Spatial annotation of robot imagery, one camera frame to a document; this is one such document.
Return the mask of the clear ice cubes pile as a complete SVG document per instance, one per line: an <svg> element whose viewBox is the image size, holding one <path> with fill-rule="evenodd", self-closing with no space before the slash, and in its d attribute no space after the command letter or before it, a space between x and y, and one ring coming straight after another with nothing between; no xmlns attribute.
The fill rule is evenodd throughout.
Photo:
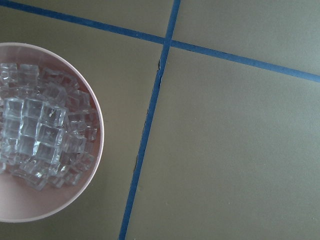
<svg viewBox="0 0 320 240"><path fill-rule="evenodd" d="M76 185L94 163L98 112L77 79L33 64L0 65L0 171L40 191Z"/></svg>

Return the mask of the pink bowl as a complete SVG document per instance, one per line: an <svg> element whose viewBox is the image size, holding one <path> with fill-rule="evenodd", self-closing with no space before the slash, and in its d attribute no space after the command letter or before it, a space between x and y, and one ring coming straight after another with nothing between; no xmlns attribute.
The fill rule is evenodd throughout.
<svg viewBox="0 0 320 240"><path fill-rule="evenodd" d="M16 63L38 64L40 67L52 67L63 70L76 77L80 89L90 94L90 104L98 112L100 128L98 139L93 144L95 160L93 166L86 171L75 186L55 188L45 186L37 191L19 177L4 173L0 176L0 220L5 223L25 223L49 217L70 205L88 187L99 167L104 141L105 125L100 103L82 74L61 56L27 43L3 42L0 45L1 61L12 60Z"/></svg>

